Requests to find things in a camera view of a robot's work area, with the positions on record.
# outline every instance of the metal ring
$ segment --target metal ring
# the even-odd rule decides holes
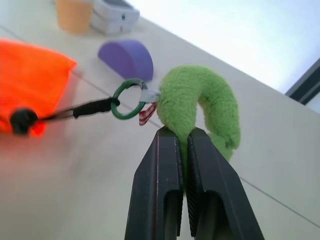
[[[141,90],[148,89],[148,87],[144,83],[144,81],[142,81],[142,80],[140,80],[138,78],[131,78],[131,79],[128,79],[124,83],[121,84],[121,86],[113,94],[113,98],[114,99],[118,99],[118,97],[120,96],[120,94],[124,90],[126,90],[126,89],[128,89],[128,88],[130,88],[132,86],[135,86],[135,85],[139,85]],[[117,119],[127,120],[127,119],[132,119],[133,117],[138,115],[142,111],[142,109],[144,108],[145,105],[146,105],[145,102],[139,102],[138,106],[136,106],[136,108],[132,112],[123,114],[123,113],[118,112],[117,105],[114,102],[112,102],[111,103],[111,111],[112,111],[112,114]]]

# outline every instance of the purple foam block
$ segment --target purple foam block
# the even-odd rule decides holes
[[[133,39],[107,42],[102,45],[98,57],[125,80],[138,78],[150,81],[154,64],[146,47]]]

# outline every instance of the green plush toy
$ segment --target green plush toy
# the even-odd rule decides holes
[[[183,175],[187,173],[188,136],[196,125],[197,105],[204,113],[212,143],[229,161],[241,139],[237,100],[226,80],[203,66],[182,65],[163,79],[157,113],[180,141]]]

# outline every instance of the orange pouch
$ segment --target orange pouch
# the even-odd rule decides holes
[[[52,114],[76,64],[43,47],[0,39],[0,133],[13,133],[10,119],[19,109],[40,118]],[[44,123],[37,123],[29,133],[41,136],[44,131]]]

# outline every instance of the white table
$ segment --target white table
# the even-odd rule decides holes
[[[62,32],[49,0],[0,0],[0,6],[1,37],[78,61],[82,78],[73,75],[61,107],[110,96],[121,84],[97,59],[102,43],[114,38],[94,30],[86,36]],[[144,19],[119,38],[148,48],[155,67],[150,88],[181,64],[223,75],[238,99],[242,129],[231,164],[265,239],[319,238],[320,116]],[[135,107],[139,95],[138,89],[124,92],[120,110]],[[40,139],[1,136],[0,239],[123,239],[134,172],[162,126],[156,115],[151,120],[139,127],[137,118],[98,114],[51,124]],[[197,126],[204,128],[200,110]],[[186,212],[185,203],[183,240],[191,239]]]

